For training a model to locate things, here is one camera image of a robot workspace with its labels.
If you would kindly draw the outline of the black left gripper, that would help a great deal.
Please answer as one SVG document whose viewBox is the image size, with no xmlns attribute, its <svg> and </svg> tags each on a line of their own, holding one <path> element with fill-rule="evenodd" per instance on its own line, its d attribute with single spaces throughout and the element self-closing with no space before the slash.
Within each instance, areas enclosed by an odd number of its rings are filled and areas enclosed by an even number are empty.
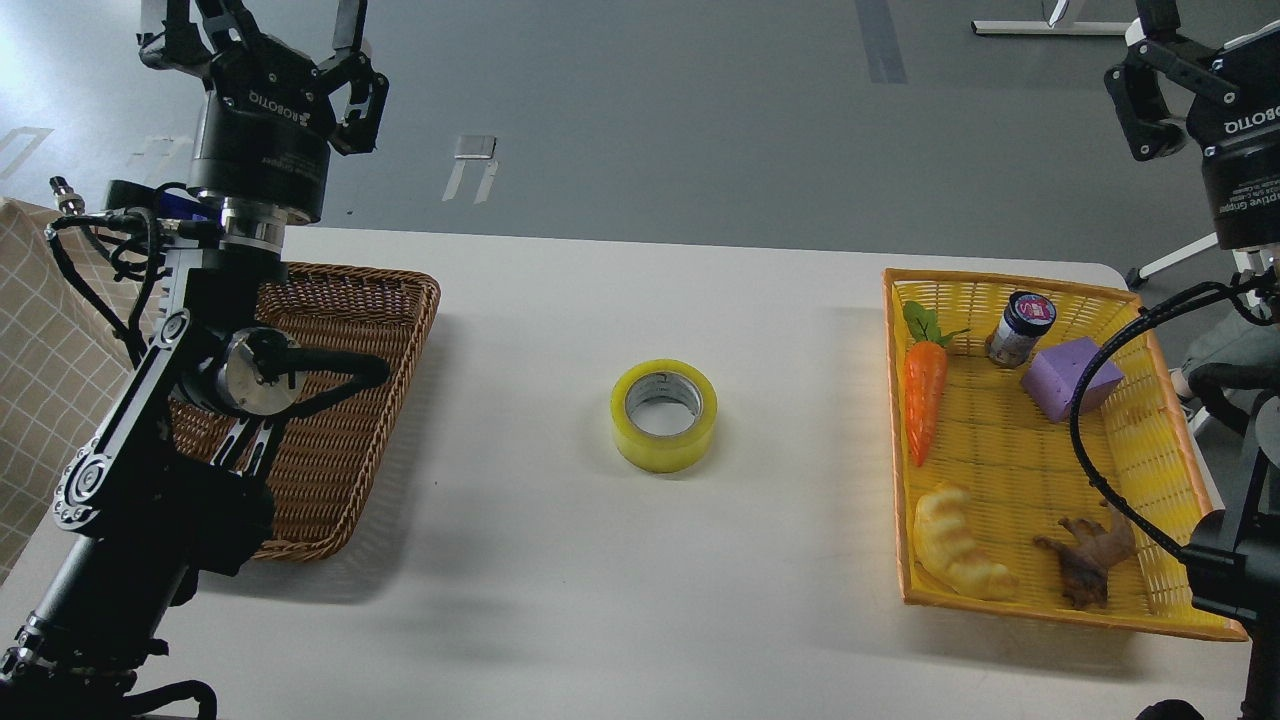
<svg viewBox="0 0 1280 720">
<path fill-rule="evenodd" d="M 332 55 L 316 64 L 285 45 L 260 45 L 242 1 L 142 1 L 138 58 L 154 70 L 206 78 L 188 186 L 205 197 L 285 209 L 293 224 L 323 214 L 333 147 L 372 152 L 390 90 L 365 49 L 367 1 L 339 1 Z M 328 99 L 346 87 L 337 120 Z"/>
</svg>

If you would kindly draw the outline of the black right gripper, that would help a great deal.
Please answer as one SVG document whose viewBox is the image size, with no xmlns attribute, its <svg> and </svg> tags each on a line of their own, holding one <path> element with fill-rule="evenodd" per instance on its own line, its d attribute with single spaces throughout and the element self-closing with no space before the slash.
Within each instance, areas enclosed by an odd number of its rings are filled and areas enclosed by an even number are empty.
<svg viewBox="0 0 1280 720">
<path fill-rule="evenodd" d="M 1138 1 L 1137 40 L 1103 86 L 1133 158 L 1167 156 L 1185 143 L 1160 77 L 1197 96 L 1187 122 L 1202 147 L 1201 173 L 1222 249 L 1279 241 L 1279 32 L 1260 29 L 1219 51 L 1180 35 L 1175 1 Z"/>
</svg>

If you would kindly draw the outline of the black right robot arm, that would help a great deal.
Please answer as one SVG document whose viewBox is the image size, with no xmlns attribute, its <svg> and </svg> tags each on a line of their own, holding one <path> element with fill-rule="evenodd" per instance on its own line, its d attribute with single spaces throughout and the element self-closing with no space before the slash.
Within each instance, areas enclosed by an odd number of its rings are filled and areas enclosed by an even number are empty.
<svg viewBox="0 0 1280 720">
<path fill-rule="evenodd" d="M 1254 327 L 1277 331 L 1279 129 L 1277 24 L 1210 47 L 1183 36 L 1174 1 L 1139 1 L 1126 55 L 1105 87 L 1139 161 L 1192 140 L 1213 224 L 1213 242 L 1236 255 L 1226 282 L 1206 281 L 1142 311 L 1107 340 L 1084 370 L 1089 380 L 1119 350 L 1166 322 L 1228 302 Z M 1085 387 L 1069 409 L 1069 434 L 1089 484 L 1185 571 L 1194 609 L 1240 626 L 1251 643 L 1243 719 L 1277 716 L 1277 359 L 1206 363 L 1188 386 L 1198 409 L 1179 430 L 1210 433 L 1193 465 L 1210 471 L 1211 507 L 1188 539 L 1174 539 L 1126 501 L 1082 441 Z"/>
</svg>

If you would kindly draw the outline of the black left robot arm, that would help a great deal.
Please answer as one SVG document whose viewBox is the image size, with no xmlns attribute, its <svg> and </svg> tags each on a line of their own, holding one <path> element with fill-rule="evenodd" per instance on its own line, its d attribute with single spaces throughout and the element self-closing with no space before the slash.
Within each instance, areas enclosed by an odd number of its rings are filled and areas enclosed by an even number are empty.
<svg viewBox="0 0 1280 720">
<path fill-rule="evenodd" d="M 165 611 L 202 571 L 236 575 L 273 532 L 268 475 L 285 425 L 381 386 L 376 356 L 300 347 L 256 315 L 285 282 L 283 236 L 319 220 L 333 152 L 371 152 L 389 90 L 364 50 L 369 5 L 337 8 L 314 61 L 241 1 L 146 1 L 140 59 L 204 85 L 184 202 L 166 187 L 68 208 L 46 229 L 64 278 L 124 342 L 133 373 L 68 462 L 50 514 L 76 542 L 3 656 L 5 719 L 142 719 L 202 682 L 136 692 L 165 655 Z"/>
</svg>

